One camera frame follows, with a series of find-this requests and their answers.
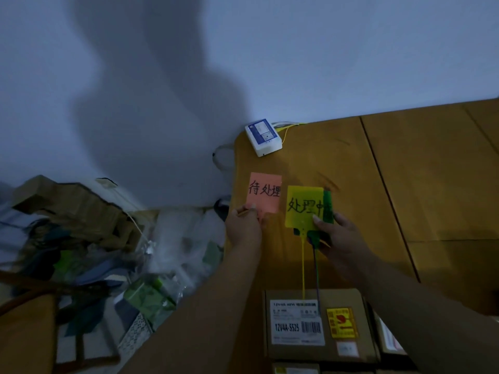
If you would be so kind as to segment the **person's right hand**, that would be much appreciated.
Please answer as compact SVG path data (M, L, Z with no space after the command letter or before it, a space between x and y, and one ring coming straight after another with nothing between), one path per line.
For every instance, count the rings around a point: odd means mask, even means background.
M356 225L338 212L334 223L327 223L328 240L321 243L320 251L338 271L360 267L371 256L371 250Z

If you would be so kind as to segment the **person's left hand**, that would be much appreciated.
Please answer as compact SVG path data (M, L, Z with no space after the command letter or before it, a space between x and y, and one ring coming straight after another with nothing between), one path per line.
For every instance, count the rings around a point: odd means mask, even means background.
M233 248L245 247L258 250L262 238L258 215L253 212L242 214L244 206L229 212L225 221L227 237Z

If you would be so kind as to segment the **green strap tag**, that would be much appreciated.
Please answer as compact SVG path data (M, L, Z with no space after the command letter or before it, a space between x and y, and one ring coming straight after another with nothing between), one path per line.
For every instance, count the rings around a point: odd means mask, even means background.
M332 208L332 197L330 190L323 191L323 220L326 223L333 224L333 208ZM320 247L321 242L326 242L328 240L328 234L318 230L309 231L307 233L307 240L312 245L313 249L313 263L315 271L315 289L316 289L316 300L317 300L317 312L320 313L320 290L319 290L319 268L317 262L317 251Z

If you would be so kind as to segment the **yellow handwritten strap tag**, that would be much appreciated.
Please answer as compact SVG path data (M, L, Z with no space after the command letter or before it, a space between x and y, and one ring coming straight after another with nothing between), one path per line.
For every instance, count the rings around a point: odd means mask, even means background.
M284 224L298 230L301 241L301 284L302 299L305 299L305 243L309 231L318 231L314 218L319 220L323 209L323 188L289 185L287 188Z

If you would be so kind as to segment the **pink handwritten tag card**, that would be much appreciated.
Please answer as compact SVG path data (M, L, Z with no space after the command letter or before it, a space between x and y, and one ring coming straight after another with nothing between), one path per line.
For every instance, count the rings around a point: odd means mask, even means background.
M247 187L246 205L254 205L258 220L267 213L277 213L281 194L282 177L252 172Z

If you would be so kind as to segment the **person's left forearm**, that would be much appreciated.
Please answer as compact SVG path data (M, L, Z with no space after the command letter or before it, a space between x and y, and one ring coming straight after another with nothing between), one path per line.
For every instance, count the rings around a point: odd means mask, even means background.
M119 374L224 374L261 256L240 241L215 274L180 304Z

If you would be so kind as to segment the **person's right forearm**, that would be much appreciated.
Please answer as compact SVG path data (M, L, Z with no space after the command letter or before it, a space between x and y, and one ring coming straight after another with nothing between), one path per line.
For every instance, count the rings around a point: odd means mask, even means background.
M421 374L499 374L499 322L426 288L371 252L348 254L348 279Z

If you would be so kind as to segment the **white electronic device box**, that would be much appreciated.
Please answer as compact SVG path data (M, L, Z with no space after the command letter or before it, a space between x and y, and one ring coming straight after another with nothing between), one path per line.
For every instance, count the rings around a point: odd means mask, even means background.
M245 132L257 157L268 156L283 148L283 140L267 119L246 125Z

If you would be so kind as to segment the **clear plastic bag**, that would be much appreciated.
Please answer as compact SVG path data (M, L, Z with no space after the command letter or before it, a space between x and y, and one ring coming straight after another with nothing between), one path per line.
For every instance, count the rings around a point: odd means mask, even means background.
M159 276L174 298L192 295L214 274L224 256L225 225L213 208L160 211L145 272Z

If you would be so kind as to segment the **brown labelled cardboard box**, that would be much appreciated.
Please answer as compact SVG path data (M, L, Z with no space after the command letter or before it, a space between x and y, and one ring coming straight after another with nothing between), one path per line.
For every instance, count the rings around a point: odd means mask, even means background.
M380 361L357 289L264 290L264 356L312 363Z

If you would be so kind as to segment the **cardboard box with white label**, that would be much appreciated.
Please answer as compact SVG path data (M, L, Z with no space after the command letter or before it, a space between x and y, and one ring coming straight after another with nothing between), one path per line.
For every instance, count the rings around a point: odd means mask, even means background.
M408 356L390 329L379 315L373 311L373 331L378 352L381 355Z

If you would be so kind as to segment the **green patterned carton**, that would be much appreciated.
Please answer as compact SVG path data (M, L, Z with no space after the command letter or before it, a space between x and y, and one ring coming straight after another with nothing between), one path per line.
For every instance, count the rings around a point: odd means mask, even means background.
M136 308L157 330L176 310L177 303L164 288L160 278L139 279L124 291L123 298Z

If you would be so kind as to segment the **small cardboard box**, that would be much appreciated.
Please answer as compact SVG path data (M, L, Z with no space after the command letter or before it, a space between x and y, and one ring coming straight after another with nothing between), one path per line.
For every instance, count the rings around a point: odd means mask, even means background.
M274 362L272 374L321 374L319 364Z

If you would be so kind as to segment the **pile of torn cardboard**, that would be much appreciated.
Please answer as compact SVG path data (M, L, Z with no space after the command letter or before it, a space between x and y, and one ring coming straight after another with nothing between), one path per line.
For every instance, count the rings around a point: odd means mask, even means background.
M134 251L142 238L142 226L130 215L81 183L34 176L13 190L11 200L13 209L46 216L71 237L107 250Z

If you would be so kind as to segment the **brown wooden chair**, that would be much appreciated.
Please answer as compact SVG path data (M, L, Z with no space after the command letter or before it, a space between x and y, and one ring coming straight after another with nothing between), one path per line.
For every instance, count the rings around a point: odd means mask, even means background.
M75 374L120 363L118 353L85 358L83 333L76 334L75 359L57 363L58 298L62 295L105 299L105 285L72 286L0 270L0 283L26 290L0 305L0 374Z

